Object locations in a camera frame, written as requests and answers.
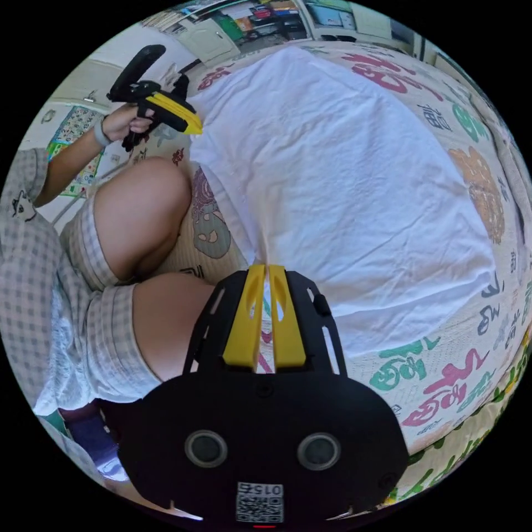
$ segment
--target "fabric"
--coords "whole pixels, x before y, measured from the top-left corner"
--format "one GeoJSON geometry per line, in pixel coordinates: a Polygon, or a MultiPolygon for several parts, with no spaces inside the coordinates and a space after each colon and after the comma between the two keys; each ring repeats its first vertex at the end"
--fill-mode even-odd
{"type": "MultiPolygon", "coordinates": [[[[188,93],[201,93],[283,47],[304,49],[363,75],[406,105],[455,164],[488,232],[495,268],[487,288],[433,334],[390,350],[372,348],[346,360],[348,375],[381,395],[396,413],[408,449],[415,454],[453,431],[489,401],[532,321],[532,249],[524,238],[523,224],[518,222],[520,216],[523,220],[532,216],[529,173],[506,125],[497,117],[491,118],[493,112],[486,110],[469,89],[428,64],[378,45],[290,43],[243,54],[192,76],[188,93]],[[494,128],[510,139],[511,156],[503,152],[499,156],[502,143],[494,138],[494,128]],[[514,188],[520,182],[528,201],[523,201],[519,188],[514,188]]],[[[174,161],[191,178],[199,176],[192,184],[193,194],[201,199],[197,204],[202,206],[189,210],[185,230],[160,271],[188,268],[195,275],[204,272],[209,282],[216,283],[237,269],[247,268],[227,227],[226,212],[220,212],[218,198],[201,167],[190,161],[190,137],[161,126],[134,149],[131,161],[157,155],[174,161]],[[220,234],[223,240],[217,239],[220,234]],[[218,259],[213,250],[227,241],[230,247],[218,259]]],[[[325,187],[335,193],[332,179],[325,187]]],[[[266,298],[257,371],[274,371],[271,309],[266,298]]]]}
{"type": "Polygon", "coordinates": [[[89,288],[100,291],[87,312],[88,370],[98,398],[117,403],[147,395],[161,381],[140,354],[133,330],[133,290],[122,284],[105,260],[94,219],[94,197],[63,229],[60,240],[72,266],[89,288]]]}
{"type": "Polygon", "coordinates": [[[288,47],[189,101],[203,121],[191,160],[239,248],[316,282],[346,356],[432,333],[489,284],[467,186],[385,89],[288,47]]]}
{"type": "Polygon", "coordinates": [[[0,199],[0,330],[15,377],[41,416],[97,397],[139,399],[159,381],[136,346],[133,287],[88,286],[80,270],[101,268],[91,204],[77,215],[92,261],[84,263],[33,207],[46,174],[44,150],[18,152],[0,199]]]}

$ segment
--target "printed bedsheet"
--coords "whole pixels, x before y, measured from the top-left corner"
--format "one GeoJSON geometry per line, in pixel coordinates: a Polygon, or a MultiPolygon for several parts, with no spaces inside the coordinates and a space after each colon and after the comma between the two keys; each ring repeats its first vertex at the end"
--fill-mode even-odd
{"type": "MultiPolygon", "coordinates": [[[[515,190],[519,186],[530,190],[523,184],[530,177],[515,146],[512,156],[498,156],[501,143],[511,143],[506,126],[488,105],[481,105],[476,95],[447,74],[371,44],[299,46],[368,77],[418,116],[463,175],[494,249],[497,269],[490,286],[432,335],[347,360],[349,376],[379,393],[401,423],[416,461],[390,501],[404,500],[443,478],[476,447],[493,427],[509,388],[526,365],[521,341],[532,320],[532,250],[530,240],[525,245],[524,234],[532,221],[532,198],[526,193],[519,197],[515,190]]],[[[191,79],[189,94],[208,89],[277,49],[252,52],[210,69],[191,79]]],[[[154,155],[170,158],[192,182],[192,204],[176,249],[159,271],[186,272],[216,283],[248,264],[231,238],[201,168],[190,162],[189,143],[187,136],[162,125],[133,151],[131,161],[154,155]]],[[[270,308],[265,300],[258,372],[273,371],[271,341],[270,308]]]]}

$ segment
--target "floor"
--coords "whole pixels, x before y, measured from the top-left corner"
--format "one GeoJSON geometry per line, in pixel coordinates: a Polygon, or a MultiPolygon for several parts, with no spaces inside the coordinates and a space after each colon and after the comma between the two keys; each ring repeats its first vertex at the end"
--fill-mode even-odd
{"type": "Polygon", "coordinates": [[[250,52],[258,52],[264,48],[270,48],[272,46],[277,46],[278,44],[284,44],[286,42],[288,41],[281,37],[281,35],[265,35],[264,37],[259,37],[258,39],[238,45],[238,49],[240,50],[241,54],[248,54],[250,52]]]}

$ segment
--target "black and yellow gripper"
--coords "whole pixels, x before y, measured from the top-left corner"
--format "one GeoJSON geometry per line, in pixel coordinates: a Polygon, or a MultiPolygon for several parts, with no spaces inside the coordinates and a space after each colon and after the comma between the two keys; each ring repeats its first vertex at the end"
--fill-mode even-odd
{"type": "Polygon", "coordinates": [[[216,285],[182,375],[135,403],[118,456],[145,499],[221,532],[340,530],[383,503],[408,463],[391,407],[347,376],[325,297],[278,265],[216,285]],[[266,277],[275,373],[261,374],[266,277]]]}
{"type": "Polygon", "coordinates": [[[143,134],[130,132],[122,143],[126,151],[131,151],[159,124],[166,124],[186,135],[200,135],[203,126],[196,110],[186,101],[188,78],[182,75],[174,83],[171,91],[163,90],[159,83],[140,80],[148,68],[166,51],[162,44],[152,44],[142,48],[118,76],[107,97],[113,102],[136,104],[138,116],[145,117],[148,109],[154,114],[150,128],[143,134]]]}
{"type": "Polygon", "coordinates": [[[340,338],[325,297],[310,279],[278,265],[253,265],[217,284],[192,334],[187,364],[193,356],[202,370],[211,365],[256,370],[267,273],[276,373],[331,371],[326,329],[339,373],[346,375],[340,338]]]}

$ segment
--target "hand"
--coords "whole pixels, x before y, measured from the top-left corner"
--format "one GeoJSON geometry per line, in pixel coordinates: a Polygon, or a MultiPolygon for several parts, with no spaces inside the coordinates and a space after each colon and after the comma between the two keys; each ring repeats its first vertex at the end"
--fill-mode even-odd
{"type": "MultiPolygon", "coordinates": [[[[149,118],[139,118],[137,116],[139,108],[134,104],[125,104],[106,116],[101,124],[105,136],[110,141],[122,140],[130,131],[134,133],[144,133],[150,127],[149,118]]],[[[147,116],[153,116],[154,112],[148,109],[147,116]]]]}

